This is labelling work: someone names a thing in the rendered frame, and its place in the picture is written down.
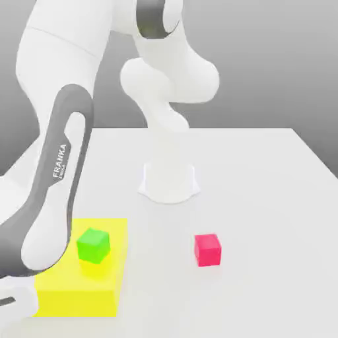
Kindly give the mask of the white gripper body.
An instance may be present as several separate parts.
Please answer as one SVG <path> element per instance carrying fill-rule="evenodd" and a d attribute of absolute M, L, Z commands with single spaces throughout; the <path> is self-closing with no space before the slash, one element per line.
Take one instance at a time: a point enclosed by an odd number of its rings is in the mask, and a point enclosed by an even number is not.
<path fill-rule="evenodd" d="M 0 279 L 0 318 L 25 318 L 38 311 L 35 277 Z"/>

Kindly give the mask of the small green cube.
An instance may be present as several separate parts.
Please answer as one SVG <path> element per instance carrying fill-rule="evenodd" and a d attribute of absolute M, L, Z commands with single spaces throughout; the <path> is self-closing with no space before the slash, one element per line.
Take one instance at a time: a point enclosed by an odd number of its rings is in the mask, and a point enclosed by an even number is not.
<path fill-rule="evenodd" d="M 100 264 L 110 252 L 110 237 L 103 230 L 88 228 L 77 239 L 77 253 L 80 260 Z"/>

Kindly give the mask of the small red cube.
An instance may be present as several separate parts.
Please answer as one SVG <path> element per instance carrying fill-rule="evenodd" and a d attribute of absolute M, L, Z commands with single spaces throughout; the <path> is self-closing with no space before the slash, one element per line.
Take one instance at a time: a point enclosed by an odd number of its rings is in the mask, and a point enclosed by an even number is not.
<path fill-rule="evenodd" d="M 217 235 L 195 235 L 194 253 L 199 267 L 220 265 L 222 246 Z"/>

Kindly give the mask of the large yellow box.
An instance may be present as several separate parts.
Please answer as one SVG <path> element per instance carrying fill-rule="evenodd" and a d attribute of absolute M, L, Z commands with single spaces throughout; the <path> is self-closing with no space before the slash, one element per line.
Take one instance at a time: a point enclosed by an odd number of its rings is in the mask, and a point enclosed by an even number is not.
<path fill-rule="evenodd" d="M 88 229 L 110 237 L 110 252 L 100 264 L 80 260 L 77 239 Z M 114 317 L 128 247 L 126 219 L 73 219 L 63 257 L 35 278 L 38 317 Z"/>

